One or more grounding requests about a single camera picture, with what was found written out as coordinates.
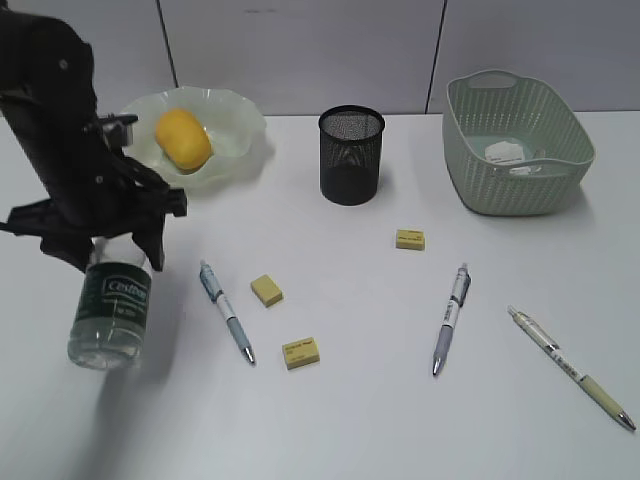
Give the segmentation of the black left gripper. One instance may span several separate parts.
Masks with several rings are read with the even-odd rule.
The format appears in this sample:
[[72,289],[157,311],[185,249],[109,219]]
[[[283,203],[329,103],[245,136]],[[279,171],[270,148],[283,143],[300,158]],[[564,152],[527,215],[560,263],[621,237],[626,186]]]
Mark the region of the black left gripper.
[[164,268],[165,217],[187,213],[186,194],[125,154],[135,114],[49,110],[4,94],[1,111],[48,198],[11,210],[1,228],[42,237],[40,250],[85,272],[91,237],[132,233],[156,272]]

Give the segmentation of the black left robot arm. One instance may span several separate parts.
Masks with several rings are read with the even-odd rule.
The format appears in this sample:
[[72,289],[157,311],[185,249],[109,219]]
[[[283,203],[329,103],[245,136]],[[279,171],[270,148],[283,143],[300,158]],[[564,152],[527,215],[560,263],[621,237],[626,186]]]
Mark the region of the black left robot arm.
[[67,23],[1,7],[1,113],[49,195],[1,228],[80,271],[96,238],[129,234],[160,271],[165,218],[186,215],[186,194],[125,154],[138,118],[99,115],[93,75],[92,48]]

